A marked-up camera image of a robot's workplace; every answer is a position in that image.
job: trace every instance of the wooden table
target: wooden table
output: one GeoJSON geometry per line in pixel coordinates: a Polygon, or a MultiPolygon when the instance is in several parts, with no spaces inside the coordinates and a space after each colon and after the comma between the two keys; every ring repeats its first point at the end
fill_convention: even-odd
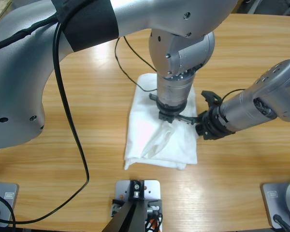
{"type": "MultiPolygon", "coordinates": [[[[129,35],[144,58],[149,30],[129,35]]],[[[231,15],[216,30],[217,45],[194,86],[200,96],[221,96],[250,86],[290,58],[290,17],[231,15]]],[[[235,231],[269,227],[260,185],[290,181],[290,123],[277,119],[218,141],[198,140],[198,161],[184,171],[135,164],[123,170],[128,115],[135,86],[114,59],[115,41],[65,58],[62,74],[83,142],[91,181],[70,204],[27,228],[100,232],[110,220],[120,179],[157,179],[166,232],[235,231]]],[[[118,55],[136,80],[151,72],[124,44],[118,55]]],[[[33,141],[0,151],[0,182],[18,183],[17,220],[40,217],[72,195],[85,174],[52,74],[43,95],[45,131],[33,141]]]]}

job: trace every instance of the black mount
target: black mount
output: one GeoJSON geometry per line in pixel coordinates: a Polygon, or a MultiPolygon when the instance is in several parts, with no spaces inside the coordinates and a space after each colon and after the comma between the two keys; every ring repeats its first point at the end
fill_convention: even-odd
{"type": "Polygon", "coordinates": [[[146,200],[144,190],[143,180],[131,180],[128,201],[113,200],[113,219],[102,232],[158,232],[162,202],[146,200]]]}
{"type": "MultiPolygon", "coordinates": [[[[208,103],[208,110],[201,113],[198,117],[186,117],[180,114],[173,115],[166,114],[165,112],[159,112],[159,119],[163,121],[168,121],[172,123],[175,119],[179,121],[184,121],[188,124],[196,125],[196,131],[199,136],[203,136],[205,140],[216,140],[223,138],[227,135],[234,134],[234,132],[229,131],[224,125],[221,124],[219,118],[219,107],[222,104],[222,99],[216,93],[212,91],[202,91],[202,96],[208,103]]],[[[158,98],[156,95],[149,94],[149,98],[158,103],[158,98]]]]}

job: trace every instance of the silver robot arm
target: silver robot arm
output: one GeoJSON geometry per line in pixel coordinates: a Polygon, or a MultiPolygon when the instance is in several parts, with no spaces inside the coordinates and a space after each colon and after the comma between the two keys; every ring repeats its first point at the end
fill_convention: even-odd
{"type": "Polygon", "coordinates": [[[209,110],[198,118],[196,130],[204,139],[220,139],[279,117],[290,122],[290,60],[265,72],[246,90],[228,101],[203,92],[209,110]]]}
{"type": "MultiPolygon", "coordinates": [[[[92,18],[78,21],[74,28],[70,23],[67,25],[61,37],[59,57],[63,59],[74,51],[118,36],[154,29],[151,48],[161,48],[159,52],[151,49],[158,69],[160,108],[172,113],[174,107],[178,114],[187,101],[196,70],[211,56],[214,36],[210,33],[229,15],[236,3],[237,0],[93,1],[92,8],[82,9],[89,9],[89,13],[92,10],[91,15],[84,14],[92,18]],[[89,32],[94,23],[92,31],[98,37],[96,40],[90,41],[89,36],[78,36],[78,30],[87,27],[85,30],[89,32]]],[[[42,0],[14,10],[0,21],[0,41],[55,12],[51,0],[42,0]]],[[[51,48],[55,27],[40,28],[0,50],[0,148],[25,143],[43,131],[45,117],[42,94],[53,70],[51,48]]]]}

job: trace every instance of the folded cloth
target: folded cloth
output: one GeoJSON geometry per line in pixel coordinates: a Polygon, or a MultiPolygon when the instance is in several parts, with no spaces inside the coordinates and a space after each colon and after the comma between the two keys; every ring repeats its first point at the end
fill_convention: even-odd
{"type": "MultiPolygon", "coordinates": [[[[141,75],[137,83],[146,90],[157,88],[157,75],[141,75]]],[[[194,88],[191,88],[188,103],[181,113],[197,116],[194,88]]],[[[156,103],[149,93],[136,87],[129,116],[128,137],[125,152],[127,170],[133,163],[185,169],[187,164],[197,164],[197,139],[195,127],[174,120],[172,124],[159,118],[156,103]]]]}

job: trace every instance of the sticker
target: sticker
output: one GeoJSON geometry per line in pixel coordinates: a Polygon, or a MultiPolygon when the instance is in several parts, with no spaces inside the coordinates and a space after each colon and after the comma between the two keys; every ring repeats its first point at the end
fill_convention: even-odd
{"type": "Polygon", "coordinates": [[[268,191],[267,195],[269,196],[269,198],[277,198],[278,197],[277,191],[268,191]]]}
{"type": "Polygon", "coordinates": [[[6,192],[4,194],[4,198],[8,200],[12,200],[14,198],[14,193],[13,192],[6,192]]]}

